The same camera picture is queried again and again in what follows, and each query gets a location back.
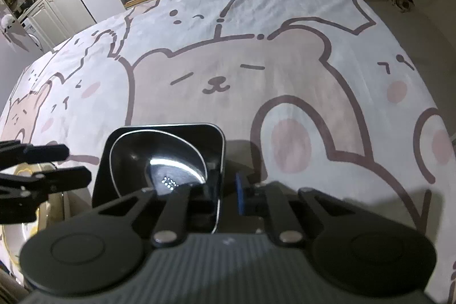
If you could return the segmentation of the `cream two-handled bowl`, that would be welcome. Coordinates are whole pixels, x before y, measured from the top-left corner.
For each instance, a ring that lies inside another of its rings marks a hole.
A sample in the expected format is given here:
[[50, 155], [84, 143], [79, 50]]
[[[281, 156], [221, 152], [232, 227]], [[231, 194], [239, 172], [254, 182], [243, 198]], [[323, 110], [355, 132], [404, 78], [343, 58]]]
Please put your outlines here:
[[[17, 175], [30, 177], [39, 171], [56, 170], [52, 163], [21, 164], [16, 168]], [[33, 237], [38, 231], [46, 229], [56, 223], [65, 221], [70, 217], [70, 206], [66, 192], [50, 194], [47, 201], [41, 203], [36, 210], [36, 220], [30, 223], [21, 223], [15, 227], [16, 241], [13, 255], [19, 257], [23, 244]]]

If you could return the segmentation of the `small round steel bowl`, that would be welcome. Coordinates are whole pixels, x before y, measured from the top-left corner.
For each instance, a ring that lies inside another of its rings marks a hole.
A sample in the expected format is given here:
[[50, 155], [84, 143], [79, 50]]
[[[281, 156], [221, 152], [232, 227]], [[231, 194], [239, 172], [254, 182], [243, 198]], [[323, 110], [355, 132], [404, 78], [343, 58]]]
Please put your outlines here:
[[185, 184], [204, 184], [203, 155], [188, 141], [162, 130], [133, 130], [116, 139], [109, 152], [114, 189], [125, 196], [151, 188], [159, 196]]

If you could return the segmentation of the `white washing machine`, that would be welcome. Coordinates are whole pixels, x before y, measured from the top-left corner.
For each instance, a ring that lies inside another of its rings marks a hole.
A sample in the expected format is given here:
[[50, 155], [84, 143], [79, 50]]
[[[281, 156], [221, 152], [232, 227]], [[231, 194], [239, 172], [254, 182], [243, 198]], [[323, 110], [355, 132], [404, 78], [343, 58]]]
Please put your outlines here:
[[25, 32], [29, 35], [29, 37], [33, 40], [36, 46], [40, 49], [42, 53], [45, 52], [45, 48], [42, 43], [42, 39], [39, 36], [39, 32], [35, 29], [32, 23], [28, 19], [24, 19], [22, 21], [22, 26], [25, 29]]

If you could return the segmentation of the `steel rectangular tray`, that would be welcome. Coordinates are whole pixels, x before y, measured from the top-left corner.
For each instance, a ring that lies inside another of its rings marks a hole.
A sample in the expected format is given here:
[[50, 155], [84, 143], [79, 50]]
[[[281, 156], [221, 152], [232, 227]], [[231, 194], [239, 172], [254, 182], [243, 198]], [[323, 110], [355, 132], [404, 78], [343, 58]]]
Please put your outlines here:
[[99, 207], [118, 198], [114, 189], [109, 169], [109, 152], [119, 136], [133, 130], [154, 129], [175, 134], [192, 144], [203, 155], [207, 170], [219, 170], [225, 167], [226, 140], [218, 126], [211, 123], [160, 124], [151, 126], [130, 126], [116, 129], [107, 139], [101, 156], [96, 180], [93, 188], [92, 206]]

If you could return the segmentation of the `cartoon bear tablecloth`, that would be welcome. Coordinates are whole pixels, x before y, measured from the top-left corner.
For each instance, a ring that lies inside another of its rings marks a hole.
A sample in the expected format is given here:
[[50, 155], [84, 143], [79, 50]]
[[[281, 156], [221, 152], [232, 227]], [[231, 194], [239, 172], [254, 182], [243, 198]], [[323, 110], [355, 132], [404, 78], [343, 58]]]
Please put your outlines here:
[[255, 181], [314, 187], [414, 226], [427, 293], [455, 301], [455, 153], [417, 67], [363, 0], [156, 0], [14, 74], [1, 138], [100, 167], [131, 125], [212, 123]]

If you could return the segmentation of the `white kitchen cabinet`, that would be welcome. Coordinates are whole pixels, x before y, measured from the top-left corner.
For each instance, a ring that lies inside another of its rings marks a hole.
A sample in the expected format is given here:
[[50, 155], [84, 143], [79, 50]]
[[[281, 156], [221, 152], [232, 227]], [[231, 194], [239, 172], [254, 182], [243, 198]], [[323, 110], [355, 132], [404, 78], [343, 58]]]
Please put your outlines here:
[[95, 24], [81, 0], [38, 0], [26, 12], [25, 20], [47, 49]]

